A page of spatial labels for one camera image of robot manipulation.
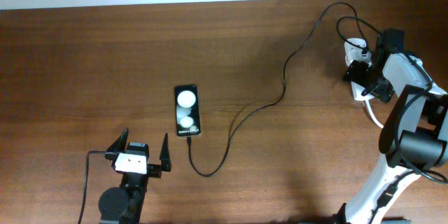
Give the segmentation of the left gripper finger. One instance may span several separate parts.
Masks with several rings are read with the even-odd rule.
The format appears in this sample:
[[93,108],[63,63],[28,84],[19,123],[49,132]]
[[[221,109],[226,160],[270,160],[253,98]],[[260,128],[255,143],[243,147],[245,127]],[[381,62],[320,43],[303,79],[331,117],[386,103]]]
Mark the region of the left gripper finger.
[[160,151],[160,165],[163,172],[170,172],[172,170],[172,162],[169,153],[168,133],[164,135],[162,148]]
[[142,155],[149,158],[149,147],[146,143],[127,142],[129,129],[125,128],[120,136],[106,149],[104,155],[107,160],[116,161],[120,153]]

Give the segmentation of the black Samsung Galaxy smartphone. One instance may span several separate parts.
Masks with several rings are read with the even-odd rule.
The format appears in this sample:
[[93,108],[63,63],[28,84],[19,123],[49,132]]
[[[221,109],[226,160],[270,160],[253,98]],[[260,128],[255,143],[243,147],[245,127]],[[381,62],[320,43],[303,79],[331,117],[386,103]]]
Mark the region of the black Samsung Galaxy smartphone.
[[191,137],[201,134],[200,108],[197,86],[179,85],[174,88],[176,135]]

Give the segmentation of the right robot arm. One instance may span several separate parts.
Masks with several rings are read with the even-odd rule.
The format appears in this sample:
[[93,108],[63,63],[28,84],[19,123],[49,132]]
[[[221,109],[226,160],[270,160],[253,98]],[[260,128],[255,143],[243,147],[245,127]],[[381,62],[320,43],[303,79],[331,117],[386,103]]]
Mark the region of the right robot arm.
[[379,135],[380,156],[360,192],[344,203],[332,223],[380,223],[411,183],[424,177],[446,184],[435,171],[447,163],[447,92],[438,87],[413,52],[404,33],[380,33],[373,52],[365,40],[344,42],[348,66],[343,77],[357,100],[398,100]]

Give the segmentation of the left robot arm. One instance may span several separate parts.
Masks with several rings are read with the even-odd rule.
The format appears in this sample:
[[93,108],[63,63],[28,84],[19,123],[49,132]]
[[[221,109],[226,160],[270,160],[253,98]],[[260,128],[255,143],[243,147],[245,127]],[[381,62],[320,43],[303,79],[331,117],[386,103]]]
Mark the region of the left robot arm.
[[128,135],[129,130],[124,129],[104,154],[122,179],[119,186],[109,188],[99,198],[100,223],[138,223],[148,181],[159,179],[162,173],[172,170],[167,135],[162,142],[159,164],[148,162],[149,147],[146,143],[128,142]]

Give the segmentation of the white USB charger plug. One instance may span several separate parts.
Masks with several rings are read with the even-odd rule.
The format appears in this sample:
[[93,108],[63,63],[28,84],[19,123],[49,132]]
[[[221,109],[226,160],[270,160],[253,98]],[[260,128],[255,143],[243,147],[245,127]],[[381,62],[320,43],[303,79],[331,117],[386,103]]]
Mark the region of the white USB charger plug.
[[345,62],[349,67],[353,61],[364,62],[368,66],[372,65],[371,52],[363,53],[363,48],[367,45],[362,38],[349,38],[344,43]]

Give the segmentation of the white power strip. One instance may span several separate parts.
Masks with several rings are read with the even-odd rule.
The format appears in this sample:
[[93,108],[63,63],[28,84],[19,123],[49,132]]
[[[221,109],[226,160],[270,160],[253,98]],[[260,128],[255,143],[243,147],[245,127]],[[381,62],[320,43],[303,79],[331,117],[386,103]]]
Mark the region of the white power strip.
[[[344,58],[347,66],[349,66],[350,63],[352,63],[354,60],[350,52],[347,52]],[[358,102],[365,102],[374,98],[371,94],[363,96],[361,93],[364,90],[364,88],[354,82],[351,82],[351,89],[353,92],[353,98]]]

